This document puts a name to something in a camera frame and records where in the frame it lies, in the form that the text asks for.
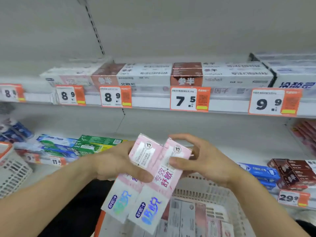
black pants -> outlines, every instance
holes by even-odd
[[[90,237],[113,183],[108,180],[91,181],[45,227],[39,237]]]

person's right arm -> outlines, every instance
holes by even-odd
[[[193,160],[173,157],[170,158],[170,165],[184,170],[184,174],[185,171],[198,172],[229,188],[237,197],[257,237],[309,236],[255,177],[211,143],[190,134],[169,137],[194,144]]]

pink toothpaste box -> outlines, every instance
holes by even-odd
[[[159,143],[140,134],[129,153],[129,158],[133,164],[154,175],[156,170],[153,170],[153,167],[162,149],[163,146]],[[144,183],[130,175],[118,175],[101,209],[124,223],[143,186]]]
[[[169,165],[170,157],[189,159],[191,150],[168,139],[152,171],[154,179],[146,183],[136,203],[129,212],[128,219],[139,225],[151,235],[154,233],[161,216],[181,177],[182,171]]]

hand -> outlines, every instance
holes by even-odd
[[[151,182],[153,176],[148,171],[132,164],[128,157],[134,143],[134,141],[122,142],[105,151],[86,156],[92,159],[92,169],[97,179],[106,180],[126,173],[142,182]]]
[[[208,141],[190,134],[169,135],[173,140],[186,140],[194,144],[190,160],[172,157],[169,164],[184,171],[198,172],[216,184],[229,188],[245,171]]]

forearm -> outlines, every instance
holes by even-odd
[[[237,197],[257,237],[308,237],[259,181],[247,172],[230,189]]]
[[[0,236],[37,236],[93,178],[87,156],[0,200]]]

